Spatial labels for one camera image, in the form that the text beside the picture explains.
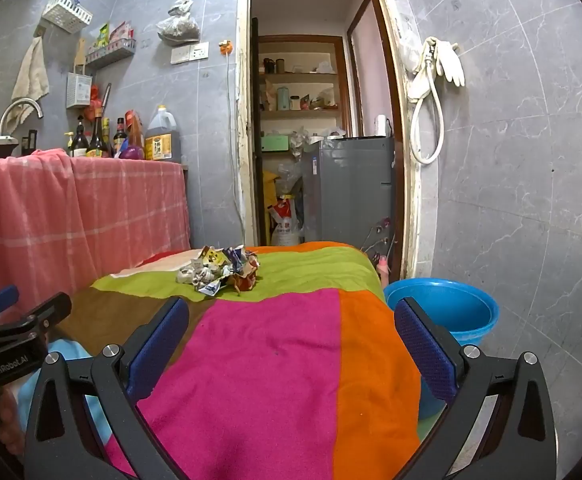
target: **gray refrigerator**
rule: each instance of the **gray refrigerator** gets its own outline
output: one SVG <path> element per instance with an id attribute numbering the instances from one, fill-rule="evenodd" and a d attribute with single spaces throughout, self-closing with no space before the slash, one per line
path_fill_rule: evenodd
<path id="1" fill-rule="evenodd" d="M 321 140 L 302 154 L 305 241 L 327 240 L 354 247 L 393 236 L 395 205 L 393 137 Z M 389 229 L 369 231 L 384 218 Z"/>

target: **orange fabric panel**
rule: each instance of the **orange fabric panel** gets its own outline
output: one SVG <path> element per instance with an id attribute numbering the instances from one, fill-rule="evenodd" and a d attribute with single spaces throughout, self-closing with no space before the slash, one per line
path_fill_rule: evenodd
<path id="1" fill-rule="evenodd" d="M 306 253 L 308 251 L 316 251 L 324 249 L 325 247 L 351 247 L 348 244 L 341 244 L 340 242 L 307 242 L 306 244 L 291 245 L 291 246 L 262 246 L 262 247 L 247 247 L 250 251 L 255 251 L 258 254 L 266 253 Z"/>
<path id="2" fill-rule="evenodd" d="M 340 290 L 341 363 L 334 480 L 390 480 L 420 445 L 420 373 L 367 290 Z"/>

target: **pink fabric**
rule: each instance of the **pink fabric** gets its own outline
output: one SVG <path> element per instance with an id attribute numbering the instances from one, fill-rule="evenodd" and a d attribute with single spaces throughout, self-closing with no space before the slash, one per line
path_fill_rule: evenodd
<path id="1" fill-rule="evenodd" d="M 337 290 L 218 300 L 138 406 L 190 478 L 325 480 L 339 379 Z M 132 473 L 115 438 L 106 450 Z"/>
<path id="2" fill-rule="evenodd" d="M 153 254 L 187 249 L 178 164 L 70 158 L 63 150 L 0 159 L 0 288 L 20 291 L 2 320 Z"/>

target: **pink wall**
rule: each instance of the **pink wall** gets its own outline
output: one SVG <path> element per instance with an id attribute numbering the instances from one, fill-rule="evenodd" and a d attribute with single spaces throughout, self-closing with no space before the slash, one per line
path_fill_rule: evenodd
<path id="1" fill-rule="evenodd" d="M 375 118 L 379 114 L 391 118 L 391 94 L 386 75 L 385 53 L 373 6 L 369 4 L 351 34 L 360 83 L 364 135 L 375 135 Z"/>

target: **hose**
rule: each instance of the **hose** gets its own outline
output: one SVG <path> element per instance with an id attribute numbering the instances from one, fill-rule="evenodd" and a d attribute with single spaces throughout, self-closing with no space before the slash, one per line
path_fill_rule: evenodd
<path id="1" fill-rule="evenodd" d="M 437 139 L 436 151 L 433 152 L 433 155 L 431 155 L 429 158 L 422 158 L 421 154 L 416 152 L 414 147 L 415 127 L 418 124 L 418 115 L 420 114 L 420 108 L 422 107 L 424 97 L 422 99 L 418 99 L 418 103 L 415 105 L 415 110 L 413 110 L 413 118 L 411 119 L 411 136 L 409 137 L 411 153 L 415 157 L 415 160 L 424 166 L 427 166 L 436 160 L 437 156 L 440 154 L 440 150 L 442 150 L 442 144 L 444 143 L 444 117 L 442 116 L 442 105 L 440 104 L 440 99 L 437 95 L 436 85 L 433 79 L 433 69 L 431 68 L 432 62 L 430 57 L 427 58 L 426 65 L 427 79 L 429 80 L 429 86 L 431 87 L 431 94 L 433 94 L 433 101 L 436 102 L 437 116 L 440 119 L 440 134 Z"/>

